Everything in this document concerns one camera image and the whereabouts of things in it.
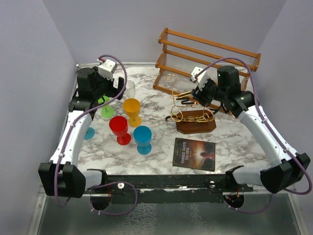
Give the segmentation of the clear wine glass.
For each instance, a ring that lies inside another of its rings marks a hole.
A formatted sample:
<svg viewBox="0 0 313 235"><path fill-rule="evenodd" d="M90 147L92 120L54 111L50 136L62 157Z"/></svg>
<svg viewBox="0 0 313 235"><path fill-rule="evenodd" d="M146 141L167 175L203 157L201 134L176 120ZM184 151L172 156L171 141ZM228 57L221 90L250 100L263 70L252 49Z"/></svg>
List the clear wine glass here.
<svg viewBox="0 0 313 235"><path fill-rule="evenodd" d="M127 98L134 98L135 97L135 83L131 80L127 81L125 93Z"/></svg>

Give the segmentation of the gold wire wine glass rack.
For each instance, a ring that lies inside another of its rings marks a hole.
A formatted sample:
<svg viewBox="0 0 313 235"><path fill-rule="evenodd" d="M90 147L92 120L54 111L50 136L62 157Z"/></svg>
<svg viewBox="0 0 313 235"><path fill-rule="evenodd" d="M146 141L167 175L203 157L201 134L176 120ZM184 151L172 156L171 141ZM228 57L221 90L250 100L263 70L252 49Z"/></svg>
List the gold wire wine glass rack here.
<svg viewBox="0 0 313 235"><path fill-rule="evenodd" d="M171 95L174 93L174 86L178 81L177 77L170 73L166 75L166 80L171 82ZM165 120L172 120L176 123L177 131L183 134L209 133L216 129L215 112L203 107L202 110L196 110L199 105L195 101L195 105L181 105L176 98L173 100L170 115Z"/></svg>

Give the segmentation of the green plastic wine glass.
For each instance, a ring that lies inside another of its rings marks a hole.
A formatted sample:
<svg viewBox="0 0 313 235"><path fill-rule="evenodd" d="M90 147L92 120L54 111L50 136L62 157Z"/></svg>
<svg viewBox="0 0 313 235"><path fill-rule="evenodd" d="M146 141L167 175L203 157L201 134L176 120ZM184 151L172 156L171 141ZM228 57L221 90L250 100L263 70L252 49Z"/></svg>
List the green plastic wine glass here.
<svg viewBox="0 0 313 235"><path fill-rule="evenodd" d="M103 103L106 103L110 100L109 97L107 96L102 96L99 100L98 100L98 104L101 105ZM112 118L114 115L114 109L110 106L110 105L106 105L106 106L103 106L101 108L101 116L103 118L106 118L106 119L110 119Z"/></svg>

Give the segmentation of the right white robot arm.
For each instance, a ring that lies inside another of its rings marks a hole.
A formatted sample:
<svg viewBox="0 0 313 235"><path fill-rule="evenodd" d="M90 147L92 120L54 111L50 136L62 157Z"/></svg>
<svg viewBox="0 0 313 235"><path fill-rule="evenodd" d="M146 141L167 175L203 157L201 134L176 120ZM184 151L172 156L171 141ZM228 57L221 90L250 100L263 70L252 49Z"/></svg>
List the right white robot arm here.
<svg viewBox="0 0 313 235"><path fill-rule="evenodd" d="M213 100L223 104L257 140L263 149L270 167L267 169L238 166L226 172L225 187L229 191L238 190L243 184L264 186L271 193L287 190L303 177L308 180L308 194L313 183L307 173L311 162L306 153L298 153L269 121L256 96L250 91L242 91L239 72L233 66L217 69L217 82L207 73L207 68L194 67L191 81L197 86L191 96L206 107Z"/></svg>

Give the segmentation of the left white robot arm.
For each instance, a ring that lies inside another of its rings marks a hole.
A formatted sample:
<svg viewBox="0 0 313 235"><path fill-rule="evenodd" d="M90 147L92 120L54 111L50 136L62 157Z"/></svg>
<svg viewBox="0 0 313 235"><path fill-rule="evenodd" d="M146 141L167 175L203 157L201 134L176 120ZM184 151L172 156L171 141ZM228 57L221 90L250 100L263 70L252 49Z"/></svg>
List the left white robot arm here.
<svg viewBox="0 0 313 235"><path fill-rule="evenodd" d="M113 73L116 64L82 68L77 71L77 89L68 105L67 124L60 143L48 163L38 169L41 182L48 196L80 198L92 188L97 193L107 190L108 181L104 171L90 169L81 172L78 156L85 134L97 110L98 100L103 96L115 97L123 88L120 78L114 88Z"/></svg>

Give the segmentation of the yellow plastic wine glass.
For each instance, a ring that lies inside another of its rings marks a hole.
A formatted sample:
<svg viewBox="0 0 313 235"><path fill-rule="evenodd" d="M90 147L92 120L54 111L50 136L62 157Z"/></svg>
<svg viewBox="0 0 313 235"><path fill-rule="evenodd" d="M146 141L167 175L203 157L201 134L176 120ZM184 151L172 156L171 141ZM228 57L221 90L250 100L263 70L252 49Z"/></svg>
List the yellow plastic wine glass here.
<svg viewBox="0 0 313 235"><path fill-rule="evenodd" d="M128 98L123 102L123 110L127 115L128 124L131 127L138 127L141 125L141 117L140 114L140 102L135 98Z"/></svg>

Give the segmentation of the red plastic wine glass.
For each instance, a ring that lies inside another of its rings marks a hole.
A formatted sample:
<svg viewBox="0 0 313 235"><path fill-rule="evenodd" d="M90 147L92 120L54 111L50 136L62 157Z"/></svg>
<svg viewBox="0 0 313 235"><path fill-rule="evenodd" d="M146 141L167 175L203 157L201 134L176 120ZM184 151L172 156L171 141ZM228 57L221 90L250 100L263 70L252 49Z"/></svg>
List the red plastic wine glass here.
<svg viewBox="0 0 313 235"><path fill-rule="evenodd" d="M128 121L123 116L115 116L109 122L109 127L119 145L128 145L131 141L131 136L128 133Z"/></svg>

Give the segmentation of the wooden two-tier shelf rack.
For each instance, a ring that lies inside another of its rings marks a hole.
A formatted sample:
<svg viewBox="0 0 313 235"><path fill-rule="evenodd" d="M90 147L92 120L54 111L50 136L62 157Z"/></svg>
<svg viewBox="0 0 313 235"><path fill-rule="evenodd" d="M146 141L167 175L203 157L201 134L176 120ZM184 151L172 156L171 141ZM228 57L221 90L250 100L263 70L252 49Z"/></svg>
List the wooden two-tier shelf rack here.
<svg viewBox="0 0 313 235"><path fill-rule="evenodd" d="M239 71L241 89L249 90L250 76L245 68L257 71L261 54L165 28L158 38L162 51L155 67L159 69L153 88L168 94L181 94L193 88L190 81L195 67L206 66L209 77L217 81L217 68L234 66Z"/></svg>

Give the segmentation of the light blue plastic wine glass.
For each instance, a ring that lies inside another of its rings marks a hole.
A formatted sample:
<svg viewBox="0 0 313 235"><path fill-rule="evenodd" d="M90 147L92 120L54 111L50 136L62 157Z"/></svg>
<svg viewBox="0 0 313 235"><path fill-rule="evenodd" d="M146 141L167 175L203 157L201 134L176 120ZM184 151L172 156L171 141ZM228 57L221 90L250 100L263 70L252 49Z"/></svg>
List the light blue plastic wine glass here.
<svg viewBox="0 0 313 235"><path fill-rule="evenodd" d="M94 137L94 135L95 135L95 130L92 127L89 127L85 133L84 139L90 140Z"/></svg>

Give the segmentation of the dark book three days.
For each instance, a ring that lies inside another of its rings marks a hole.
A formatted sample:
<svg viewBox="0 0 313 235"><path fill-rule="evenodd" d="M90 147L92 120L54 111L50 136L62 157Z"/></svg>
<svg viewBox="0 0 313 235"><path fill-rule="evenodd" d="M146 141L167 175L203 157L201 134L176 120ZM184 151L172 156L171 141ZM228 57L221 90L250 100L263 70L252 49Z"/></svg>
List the dark book three days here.
<svg viewBox="0 0 313 235"><path fill-rule="evenodd" d="M172 166L215 171L216 144L175 138Z"/></svg>

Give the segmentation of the black metal base rail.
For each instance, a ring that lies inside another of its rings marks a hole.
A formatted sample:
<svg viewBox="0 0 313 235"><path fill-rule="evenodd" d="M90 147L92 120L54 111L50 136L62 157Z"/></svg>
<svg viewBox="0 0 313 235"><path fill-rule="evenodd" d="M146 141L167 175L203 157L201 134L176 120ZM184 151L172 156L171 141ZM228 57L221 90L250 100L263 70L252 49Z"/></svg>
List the black metal base rail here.
<svg viewBox="0 0 313 235"><path fill-rule="evenodd" d="M114 204L137 203L222 203L224 194L252 192L246 184L232 184L225 174L192 175L104 175L103 184L124 183L124 188L117 185L88 189L85 194L111 196Z"/></svg>

